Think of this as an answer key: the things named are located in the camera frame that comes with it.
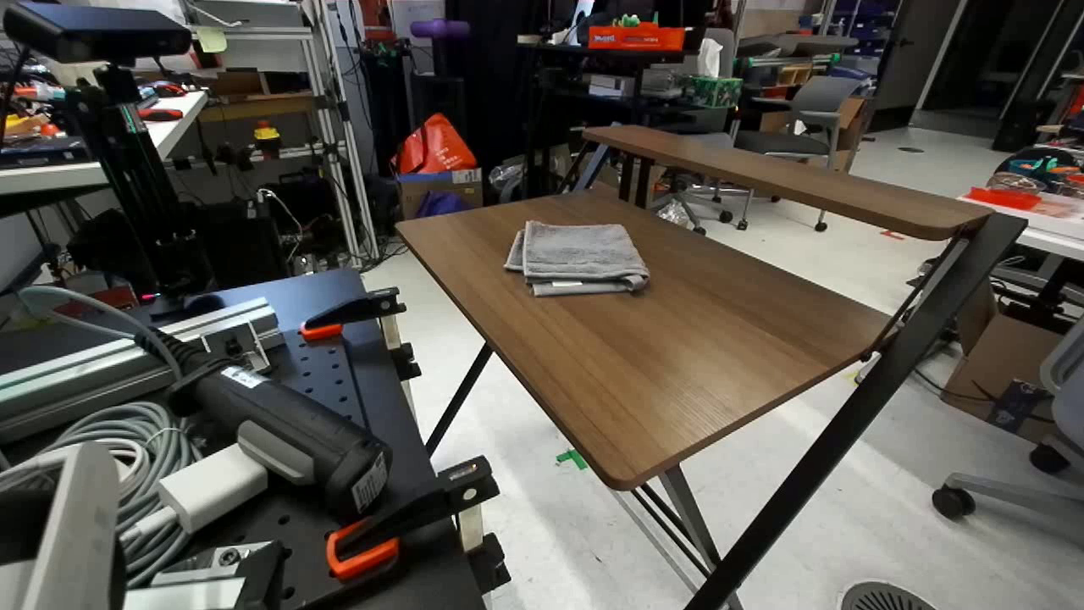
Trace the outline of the grey towel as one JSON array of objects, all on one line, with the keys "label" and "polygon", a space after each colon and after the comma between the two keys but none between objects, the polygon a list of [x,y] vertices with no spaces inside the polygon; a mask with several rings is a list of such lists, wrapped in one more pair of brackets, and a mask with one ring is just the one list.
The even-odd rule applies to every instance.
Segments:
[{"label": "grey towel", "polygon": [[623,224],[525,219],[503,268],[523,273],[538,298],[636,296],[650,272]]}]

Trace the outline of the orange bag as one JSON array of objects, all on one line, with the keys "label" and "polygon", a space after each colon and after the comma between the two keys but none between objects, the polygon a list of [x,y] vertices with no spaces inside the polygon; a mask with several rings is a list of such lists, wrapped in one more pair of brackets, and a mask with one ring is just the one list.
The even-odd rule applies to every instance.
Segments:
[{"label": "orange bag", "polygon": [[400,174],[450,174],[475,171],[479,158],[457,125],[435,113],[400,141],[394,165]]}]

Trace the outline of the black orange clamp rear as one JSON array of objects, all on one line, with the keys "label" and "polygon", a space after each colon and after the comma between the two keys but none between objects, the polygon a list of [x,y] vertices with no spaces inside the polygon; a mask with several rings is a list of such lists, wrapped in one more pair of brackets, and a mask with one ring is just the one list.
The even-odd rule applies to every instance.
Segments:
[{"label": "black orange clamp rear", "polygon": [[389,319],[400,312],[402,312],[400,293],[380,289],[380,293],[365,293],[360,298],[350,298],[343,304],[331,304],[328,312],[304,319],[299,337],[304,344],[336,344],[343,337],[343,330],[351,321]]}]

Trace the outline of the black orange clamp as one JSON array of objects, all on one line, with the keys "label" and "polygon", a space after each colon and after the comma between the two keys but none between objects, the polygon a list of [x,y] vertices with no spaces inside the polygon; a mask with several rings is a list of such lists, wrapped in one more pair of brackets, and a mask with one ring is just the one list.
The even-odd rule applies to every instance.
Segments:
[{"label": "black orange clamp", "polygon": [[400,559],[400,539],[440,517],[453,517],[498,494],[485,454],[443,468],[430,493],[413,494],[394,512],[375,512],[325,537],[325,566],[339,584],[351,584]]},{"label": "black orange clamp", "polygon": [[351,321],[389,319],[400,312],[402,312],[400,293],[380,289],[380,293],[365,293],[360,298],[350,298],[343,304],[331,304],[328,312],[304,319],[299,337],[304,344],[336,344],[343,337],[343,330]]}]

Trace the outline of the wooden table with shelf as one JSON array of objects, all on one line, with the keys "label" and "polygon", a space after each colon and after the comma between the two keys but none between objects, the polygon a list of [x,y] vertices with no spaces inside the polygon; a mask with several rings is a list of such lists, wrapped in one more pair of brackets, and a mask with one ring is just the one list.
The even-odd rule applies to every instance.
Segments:
[{"label": "wooden table with shelf", "polygon": [[[604,157],[625,151],[643,171],[677,165],[946,246],[910,301],[879,315],[663,224],[643,202],[601,194],[593,182],[400,227],[485,350],[503,358],[610,487],[668,487],[677,528],[708,559],[708,580],[688,610],[738,610],[745,576],[1017,245],[1023,224],[953,196],[712,150],[646,125],[601,125],[588,139]],[[513,236],[529,219],[625,227],[650,268],[650,289],[534,298],[503,272]],[[850,364],[864,364],[866,375],[735,546],[715,548],[681,466]]]}]

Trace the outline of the black cylindrical device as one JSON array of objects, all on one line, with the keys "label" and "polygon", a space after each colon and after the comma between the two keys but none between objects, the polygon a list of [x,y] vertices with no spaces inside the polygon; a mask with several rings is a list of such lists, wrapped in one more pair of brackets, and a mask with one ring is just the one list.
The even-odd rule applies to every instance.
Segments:
[{"label": "black cylindrical device", "polygon": [[213,421],[288,486],[314,487],[336,521],[362,517],[384,498],[394,450],[374,430],[203,346],[166,332],[158,346],[183,372],[174,403]]}]

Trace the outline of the black orange clamp front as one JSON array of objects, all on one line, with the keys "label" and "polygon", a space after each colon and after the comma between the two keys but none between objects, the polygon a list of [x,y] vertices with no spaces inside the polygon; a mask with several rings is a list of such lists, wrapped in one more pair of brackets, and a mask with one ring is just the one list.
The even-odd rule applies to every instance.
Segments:
[{"label": "black orange clamp front", "polygon": [[339,584],[351,584],[400,559],[400,539],[440,517],[453,517],[498,494],[485,454],[443,468],[430,493],[413,494],[394,512],[375,512],[325,537],[325,566]]}]

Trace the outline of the grey office chair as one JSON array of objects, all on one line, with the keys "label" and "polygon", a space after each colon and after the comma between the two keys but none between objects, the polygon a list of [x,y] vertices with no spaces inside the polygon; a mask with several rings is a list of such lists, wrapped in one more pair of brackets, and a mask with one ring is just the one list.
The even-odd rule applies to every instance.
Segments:
[{"label": "grey office chair", "polygon": [[847,74],[814,74],[795,89],[782,125],[747,132],[730,121],[725,132],[677,125],[677,137],[712,150],[745,150],[776,158],[850,171],[850,139],[859,132],[864,86]]}]

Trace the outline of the cardboard box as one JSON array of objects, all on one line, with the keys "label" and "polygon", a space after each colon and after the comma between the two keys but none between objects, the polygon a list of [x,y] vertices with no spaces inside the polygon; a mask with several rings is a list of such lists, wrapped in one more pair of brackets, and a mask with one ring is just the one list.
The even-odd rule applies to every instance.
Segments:
[{"label": "cardboard box", "polygon": [[1058,344],[1059,337],[1049,330],[1009,315],[992,315],[975,346],[960,358],[942,389],[942,400],[1017,437],[1049,437],[1052,417],[1047,403],[1036,403],[1026,417],[998,421],[996,400],[1012,382],[1041,388],[1041,364]]}]

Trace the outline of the aluminium rail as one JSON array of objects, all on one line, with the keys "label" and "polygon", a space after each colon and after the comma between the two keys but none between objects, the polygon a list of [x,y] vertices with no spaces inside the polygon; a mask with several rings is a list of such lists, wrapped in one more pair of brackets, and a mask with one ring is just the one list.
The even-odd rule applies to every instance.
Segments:
[{"label": "aluminium rail", "polygon": [[[267,298],[166,321],[162,332],[213,356],[242,350],[251,368],[267,368],[270,350],[282,344],[279,312]],[[149,397],[169,382],[169,366],[134,340],[107,340],[11,368],[0,375],[0,442],[11,445],[72,423],[99,408]]]}]

